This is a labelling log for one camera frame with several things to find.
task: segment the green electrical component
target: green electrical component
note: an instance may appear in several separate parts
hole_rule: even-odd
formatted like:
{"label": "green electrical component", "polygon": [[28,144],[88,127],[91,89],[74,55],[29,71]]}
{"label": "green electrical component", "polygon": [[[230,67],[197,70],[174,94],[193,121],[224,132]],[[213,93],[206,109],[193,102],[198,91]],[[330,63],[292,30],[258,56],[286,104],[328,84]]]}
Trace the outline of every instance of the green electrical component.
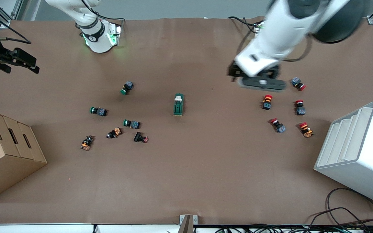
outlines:
{"label": "green electrical component", "polygon": [[184,95],[181,93],[176,93],[175,102],[174,102],[174,116],[182,116],[183,108],[184,108]]}

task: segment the black cable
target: black cable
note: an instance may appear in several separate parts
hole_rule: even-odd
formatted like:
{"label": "black cable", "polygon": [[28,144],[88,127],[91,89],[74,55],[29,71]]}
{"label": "black cable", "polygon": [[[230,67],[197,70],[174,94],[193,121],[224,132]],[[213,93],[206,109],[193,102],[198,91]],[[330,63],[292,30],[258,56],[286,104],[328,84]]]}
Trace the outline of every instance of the black cable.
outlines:
{"label": "black cable", "polygon": [[266,230],[265,228],[261,228],[261,229],[256,230],[256,231],[253,232],[253,233],[261,233],[261,232],[263,232],[263,231],[265,231],[265,230]]}
{"label": "black cable", "polygon": [[84,0],[81,0],[82,3],[87,7],[87,9],[89,9],[90,12],[92,12],[93,14],[99,16],[100,18],[103,18],[103,19],[113,19],[113,20],[118,20],[118,19],[121,19],[123,21],[126,21],[125,18],[109,18],[109,17],[106,17],[106,16],[103,16],[101,15],[99,12],[93,10],[89,5],[87,5],[87,3],[84,1]]}
{"label": "black cable", "polygon": [[[77,22],[74,23],[74,26],[75,26],[76,28],[80,29],[80,27],[79,27],[79,25],[77,24]],[[79,36],[83,37],[83,32],[82,32],[82,31],[79,33]]]}
{"label": "black cable", "polygon": [[220,229],[218,229],[216,232],[214,232],[214,233],[218,233],[218,232],[220,232],[220,231],[224,231],[224,230],[226,230],[227,231],[227,233],[232,233],[232,231],[230,230],[230,229],[233,229],[233,230],[235,230],[235,231],[237,231],[238,233],[241,233],[241,231],[239,231],[237,228],[235,228],[235,227],[227,227],[227,226],[222,226],[222,228],[220,228]]}
{"label": "black cable", "polygon": [[329,213],[331,211],[334,211],[334,210],[337,210],[337,209],[341,209],[341,208],[343,208],[343,207],[337,207],[337,208],[329,209],[327,211],[322,211],[322,212],[316,214],[315,217],[312,219],[312,222],[309,224],[309,227],[307,229],[303,230],[303,233],[308,232],[312,228],[312,225],[315,222],[316,218],[319,217],[320,215],[323,215],[323,214],[326,214],[326,213]]}
{"label": "black cable", "polygon": [[[353,192],[353,193],[356,193],[356,194],[358,194],[358,195],[360,195],[361,197],[363,197],[363,198],[365,198],[367,201],[369,201],[372,205],[373,205],[373,202],[372,202],[372,200],[370,200],[369,198],[367,198],[366,196],[364,196],[364,195],[362,195],[362,194],[360,194],[360,193],[358,193],[357,191],[355,191],[355,190],[353,190],[353,189],[349,189],[349,188],[336,188],[336,189],[333,189],[332,191],[330,191],[330,193],[327,195],[327,197],[326,197],[326,205],[327,205],[327,209],[330,209],[330,196],[332,195],[332,193],[334,193],[335,191],[337,191],[337,190],[348,190],[348,191],[350,191],[350,192]],[[332,219],[339,225],[339,223],[338,223],[338,221],[335,219],[335,217],[333,216],[333,214],[332,214],[332,212],[330,211],[329,212],[329,214],[330,214],[330,216],[332,217]],[[354,216],[357,220],[358,220],[358,222],[360,222],[361,224],[363,224],[363,225],[365,225],[361,220],[359,220],[356,216]]]}
{"label": "black cable", "polygon": [[262,229],[262,231],[260,231],[260,233],[265,231],[265,230],[268,230],[269,233],[272,233],[271,228],[266,227],[266,225],[261,226],[260,224],[252,224],[252,225],[249,226],[249,228],[260,228],[260,229]]}
{"label": "black cable", "polygon": [[13,28],[11,28],[9,25],[6,25],[4,22],[2,22],[0,20],[0,24],[4,25],[5,27],[7,27],[9,30],[13,31],[15,34],[17,34],[18,36],[20,36],[22,39],[24,39],[25,41],[22,41],[22,40],[18,40],[18,39],[14,39],[14,38],[7,38],[6,40],[8,41],[16,41],[16,42],[21,42],[21,43],[24,43],[24,44],[31,44],[31,41],[29,41],[27,38],[25,38],[23,35],[21,35],[19,32],[15,31]]}
{"label": "black cable", "polygon": [[[373,222],[373,219],[364,219],[364,220],[361,220],[361,222],[362,223],[369,223],[369,222]],[[342,224],[343,226],[344,225],[347,225],[347,226],[349,226],[349,225],[355,225],[355,224],[357,224],[358,222],[353,222],[353,223],[347,223],[347,224]]]}
{"label": "black cable", "polygon": [[298,57],[296,59],[284,59],[283,61],[295,62],[295,61],[300,61],[301,59],[305,58],[309,54],[309,52],[311,51],[311,49],[312,49],[312,37],[311,37],[310,34],[308,34],[306,36],[306,40],[308,41],[308,44],[306,45],[306,49],[302,53],[302,55],[300,55],[300,57]]}
{"label": "black cable", "polygon": [[247,28],[248,28],[252,33],[256,34],[256,31],[254,31],[254,30],[252,30],[252,29],[250,28],[250,25],[249,25],[249,23],[247,23],[247,20],[245,19],[245,17],[243,17],[243,20],[244,20],[244,22],[245,22],[245,25],[247,25]]}
{"label": "black cable", "polygon": [[242,24],[246,24],[246,25],[249,25],[249,26],[254,26],[254,25],[257,25],[257,24],[263,22],[263,20],[261,20],[261,21],[255,22],[255,23],[253,23],[253,24],[250,24],[250,23],[247,23],[247,21],[241,20],[240,18],[237,18],[237,17],[235,17],[235,16],[230,16],[230,17],[228,17],[227,19],[236,19],[236,20],[240,21],[240,23],[242,23]]}
{"label": "black cable", "polygon": [[279,227],[276,227],[276,226],[274,226],[274,225],[267,225],[267,224],[260,224],[261,226],[268,226],[268,227],[271,227],[273,230],[274,229],[279,229],[280,230],[280,233],[283,233],[283,231],[281,230],[281,228],[279,228]]}
{"label": "black cable", "polygon": [[[370,230],[370,228],[367,226],[367,225],[365,225],[365,224],[363,224],[362,222],[361,222],[361,220],[355,215],[355,214],[353,214],[350,210],[348,210],[347,208],[344,208],[344,207],[341,207],[341,209],[344,209],[344,210],[346,210],[346,211],[348,211],[357,221],[358,221],[358,223],[360,223],[360,224],[362,224],[367,230]],[[347,229],[346,229],[346,227],[343,227],[339,222],[337,222],[336,220],[335,220],[335,222],[336,222],[336,224],[338,224],[338,226],[339,227],[341,227],[342,229],[344,229],[344,230],[346,230],[346,231],[348,231]]]}

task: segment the cardboard box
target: cardboard box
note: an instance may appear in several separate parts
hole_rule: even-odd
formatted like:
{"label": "cardboard box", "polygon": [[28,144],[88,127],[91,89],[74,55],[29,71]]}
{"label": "cardboard box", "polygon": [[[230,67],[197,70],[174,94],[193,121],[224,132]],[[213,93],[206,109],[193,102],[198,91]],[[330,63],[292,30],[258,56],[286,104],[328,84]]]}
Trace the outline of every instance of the cardboard box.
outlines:
{"label": "cardboard box", "polygon": [[31,128],[0,115],[0,193],[46,164]]}

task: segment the white shelf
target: white shelf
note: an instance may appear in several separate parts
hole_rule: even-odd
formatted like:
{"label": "white shelf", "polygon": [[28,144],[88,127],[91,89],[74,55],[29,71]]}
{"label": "white shelf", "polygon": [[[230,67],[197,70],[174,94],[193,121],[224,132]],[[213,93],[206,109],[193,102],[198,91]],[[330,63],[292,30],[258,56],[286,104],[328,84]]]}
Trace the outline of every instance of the white shelf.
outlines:
{"label": "white shelf", "polygon": [[314,169],[373,199],[373,102],[331,123]]}

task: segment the wire bundle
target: wire bundle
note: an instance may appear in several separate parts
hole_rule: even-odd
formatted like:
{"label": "wire bundle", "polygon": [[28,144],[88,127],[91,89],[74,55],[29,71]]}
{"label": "wire bundle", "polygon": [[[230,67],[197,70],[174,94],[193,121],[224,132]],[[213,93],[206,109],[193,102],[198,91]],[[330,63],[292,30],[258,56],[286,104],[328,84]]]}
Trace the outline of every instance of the wire bundle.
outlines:
{"label": "wire bundle", "polygon": [[[320,212],[313,217],[311,223],[308,226],[305,225],[268,225],[268,224],[252,224],[252,225],[205,225],[197,226],[201,227],[219,227],[215,233],[234,233],[234,232],[245,232],[245,233],[312,233],[313,231],[320,233],[352,233],[350,230],[362,230],[364,233],[373,233],[373,226],[368,226],[366,223],[373,222],[373,219],[360,220],[355,214],[345,207],[330,208],[330,197],[331,195],[338,190],[347,190],[353,193],[360,195],[365,198],[373,205],[373,201],[367,198],[366,196],[352,190],[349,188],[336,188],[333,189],[326,197],[326,211]],[[350,223],[339,223],[334,215],[333,211],[343,209],[352,215],[356,221]],[[314,225],[317,217],[329,213],[336,225]]]}

